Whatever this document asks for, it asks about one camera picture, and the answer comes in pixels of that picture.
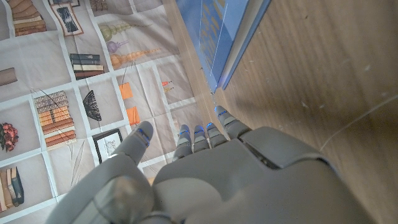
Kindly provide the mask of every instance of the wood grain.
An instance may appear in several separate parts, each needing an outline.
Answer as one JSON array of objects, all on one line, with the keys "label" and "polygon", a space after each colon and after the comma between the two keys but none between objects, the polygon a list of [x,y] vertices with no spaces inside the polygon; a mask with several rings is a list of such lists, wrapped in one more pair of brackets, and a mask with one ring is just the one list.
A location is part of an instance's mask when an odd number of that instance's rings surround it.
[{"label": "wood grain", "polygon": [[204,123],[214,103],[330,158],[378,223],[398,220],[398,4],[272,1],[229,85],[211,95],[175,0],[167,15]]}]

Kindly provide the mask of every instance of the gray robotic palm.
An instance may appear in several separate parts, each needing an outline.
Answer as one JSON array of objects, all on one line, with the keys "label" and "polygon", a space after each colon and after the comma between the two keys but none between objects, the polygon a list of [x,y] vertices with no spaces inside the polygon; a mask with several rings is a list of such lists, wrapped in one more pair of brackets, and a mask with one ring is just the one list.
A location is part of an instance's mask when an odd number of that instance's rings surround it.
[{"label": "gray robotic palm", "polygon": [[192,147],[182,125],[173,162],[150,186],[137,168],[153,134],[142,122],[47,223],[373,223],[319,152],[215,111],[230,141],[210,123],[209,141],[196,126]]}]

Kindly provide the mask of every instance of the picture frame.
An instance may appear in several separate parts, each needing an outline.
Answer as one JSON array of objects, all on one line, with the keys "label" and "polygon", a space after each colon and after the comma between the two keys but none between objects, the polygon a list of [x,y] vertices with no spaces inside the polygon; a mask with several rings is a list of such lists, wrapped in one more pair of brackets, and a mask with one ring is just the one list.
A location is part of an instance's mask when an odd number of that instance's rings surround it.
[{"label": "picture frame", "polygon": [[49,0],[50,5],[70,3],[72,7],[80,6],[80,0]]},{"label": "picture frame", "polygon": [[123,141],[119,129],[101,134],[93,138],[93,140],[99,163],[105,161]]},{"label": "picture frame", "polygon": [[84,33],[70,3],[51,5],[51,10],[57,17],[65,37]]}]

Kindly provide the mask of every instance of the red flowers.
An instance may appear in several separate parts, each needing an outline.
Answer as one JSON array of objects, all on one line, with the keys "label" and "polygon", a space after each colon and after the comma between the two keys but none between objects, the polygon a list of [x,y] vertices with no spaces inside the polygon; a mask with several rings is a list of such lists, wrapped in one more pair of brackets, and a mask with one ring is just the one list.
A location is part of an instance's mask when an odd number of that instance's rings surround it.
[{"label": "red flowers", "polygon": [[18,142],[18,130],[12,127],[12,124],[8,123],[0,124],[1,149],[4,150],[4,147],[6,147],[6,152],[12,151],[15,147],[15,143],[17,142]]}]

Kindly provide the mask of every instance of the orange paper piece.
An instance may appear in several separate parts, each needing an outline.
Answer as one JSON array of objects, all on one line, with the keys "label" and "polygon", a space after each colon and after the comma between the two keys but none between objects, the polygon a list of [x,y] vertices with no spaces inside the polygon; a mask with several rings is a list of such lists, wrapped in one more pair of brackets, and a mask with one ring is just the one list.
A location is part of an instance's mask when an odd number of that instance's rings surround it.
[{"label": "orange paper piece", "polygon": [[139,115],[138,115],[138,110],[137,107],[129,108],[126,110],[127,112],[127,117],[129,117],[129,122],[130,125],[133,124],[139,124]]},{"label": "orange paper piece", "polygon": [[120,92],[122,93],[122,98],[123,99],[127,99],[127,98],[132,97],[132,91],[131,91],[131,88],[130,88],[130,83],[125,83],[125,84],[119,85],[119,89],[120,89]]}]

